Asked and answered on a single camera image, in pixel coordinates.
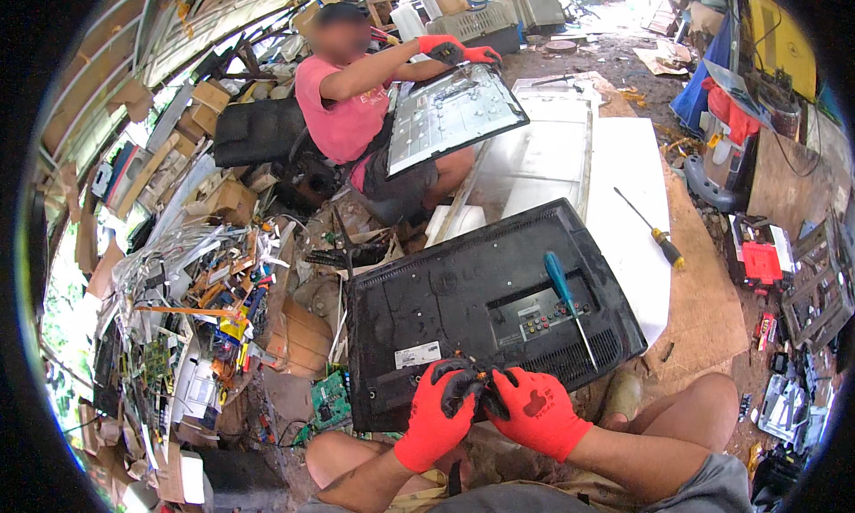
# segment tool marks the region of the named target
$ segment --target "white plastic crate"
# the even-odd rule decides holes
[[[428,34],[450,34],[461,42],[467,42],[515,25],[508,9],[501,3],[492,2],[482,10],[467,10],[454,16],[441,16],[430,21],[425,27]]]

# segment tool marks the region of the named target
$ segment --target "red work glove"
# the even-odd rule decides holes
[[[450,34],[426,34],[416,38],[419,52],[448,66],[456,66],[464,61],[466,46]]]
[[[470,62],[481,62],[484,64],[495,64],[497,68],[503,69],[502,58],[489,45],[484,47],[469,47],[464,51],[464,58]]]
[[[493,382],[510,419],[503,420],[487,406],[490,422],[508,439],[560,463],[593,426],[576,416],[570,396],[554,376],[514,367],[504,373],[493,370]]]
[[[432,362],[415,391],[410,428],[395,443],[395,457],[424,472],[466,436],[484,386],[465,359]]]

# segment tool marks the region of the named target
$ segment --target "man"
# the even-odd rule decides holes
[[[337,432],[315,438],[306,465],[322,490],[298,512],[752,510],[745,466],[720,453],[739,410],[727,376],[703,376],[635,416],[640,382],[618,371],[596,427],[576,416],[556,378],[519,368],[491,374],[484,387],[463,360],[432,363],[394,448]],[[566,486],[506,483],[448,497],[425,476],[466,435],[478,403],[507,438],[588,472]]]
[[[430,79],[464,60],[501,58],[488,47],[467,49],[448,35],[422,36],[367,55],[371,27],[352,4],[328,4],[310,25],[315,55],[297,68],[295,88],[312,140],[326,157],[350,166],[350,183],[366,198],[398,200],[401,216],[415,225],[463,182],[475,153],[465,148],[386,181],[391,134],[391,118],[384,126],[387,88],[392,80]],[[442,61],[406,63],[419,53]]]

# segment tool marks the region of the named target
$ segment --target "label sticker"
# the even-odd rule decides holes
[[[403,367],[416,366],[425,364],[426,362],[434,362],[441,359],[440,342],[434,340],[421,346],[413,346],[406,350],[398,350],[395,352],[395,369],[400,370]]]

